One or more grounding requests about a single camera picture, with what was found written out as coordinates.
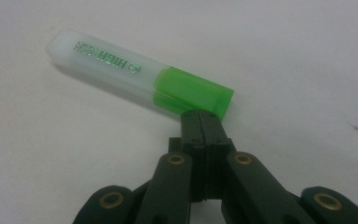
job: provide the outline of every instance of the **green cap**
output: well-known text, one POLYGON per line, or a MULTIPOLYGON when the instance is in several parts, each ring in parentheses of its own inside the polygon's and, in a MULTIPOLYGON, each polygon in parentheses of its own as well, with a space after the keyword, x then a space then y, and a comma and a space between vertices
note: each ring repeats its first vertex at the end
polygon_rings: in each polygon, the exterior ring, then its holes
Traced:
POLYGON ((203 109, 220 119, 226 114, 234 90, 196 77, 180 69, 164 69, 155 80, 155 105, 183 114, 191 109, 203 109))

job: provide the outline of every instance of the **black plastic part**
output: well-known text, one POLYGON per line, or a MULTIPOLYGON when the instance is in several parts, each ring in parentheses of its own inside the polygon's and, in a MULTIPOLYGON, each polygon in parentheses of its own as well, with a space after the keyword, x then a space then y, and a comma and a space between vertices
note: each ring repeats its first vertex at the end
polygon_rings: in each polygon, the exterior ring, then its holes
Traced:
POLYGON ((190 214, 191 158, 162 156, 150 181, 135 224, 186 224, 190 214))
POLYGON ((75 224, 186 224, 190 202, 222 199, 227 224, 358 224, 358 207, 321 187, 286 191, 253 155, 237 152, 220 120, 206 111, 182 116, 153 179, 131 192, 112 186, 86 202, 75 224))
POLYGON ((182 115, 182 150, 193 159, 192 202, 221 199, 225 157, 232 150, 219 118, 210 112, 188 111, 182 115))
POLYGON ((317 223, 358 224, 358 206, 331 189, 305 189, 300 202, 317 223))
POLYGON ((315 223, 267 168, 249 153, 228 155, 226 193, 227 204, 239 204, 240 211, 236 214, 244 214, 250 223, 315 223))
POLYGON ((111 186, 95 192, 74 221, 74 224, 126 224, 134 194, 126 188, 111 186))

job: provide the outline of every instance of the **white surface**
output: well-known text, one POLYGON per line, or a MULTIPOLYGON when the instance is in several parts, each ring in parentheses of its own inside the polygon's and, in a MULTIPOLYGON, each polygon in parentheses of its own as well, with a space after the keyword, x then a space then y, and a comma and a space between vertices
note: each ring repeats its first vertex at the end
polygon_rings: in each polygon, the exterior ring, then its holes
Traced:
MULTIPOLYGON (((0 1, 0 223, 72 223, 153 174, 175 115, 53 66, 62 29, 233 88, 224 127, 290 191, 358 204, 358 1, 0 1)), ((222 223, 218 202, 192 223, 222 223)))

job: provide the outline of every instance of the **highlighter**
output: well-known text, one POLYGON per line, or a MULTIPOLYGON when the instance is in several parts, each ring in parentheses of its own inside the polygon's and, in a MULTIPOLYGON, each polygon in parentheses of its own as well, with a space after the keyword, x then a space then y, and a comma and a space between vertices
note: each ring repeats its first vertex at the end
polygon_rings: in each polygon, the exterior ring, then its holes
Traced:
POLYGON ((73 30, 46 46, 56 64, 153 102, 176 114, 202 109, 223 119, 234 90, 73 30))

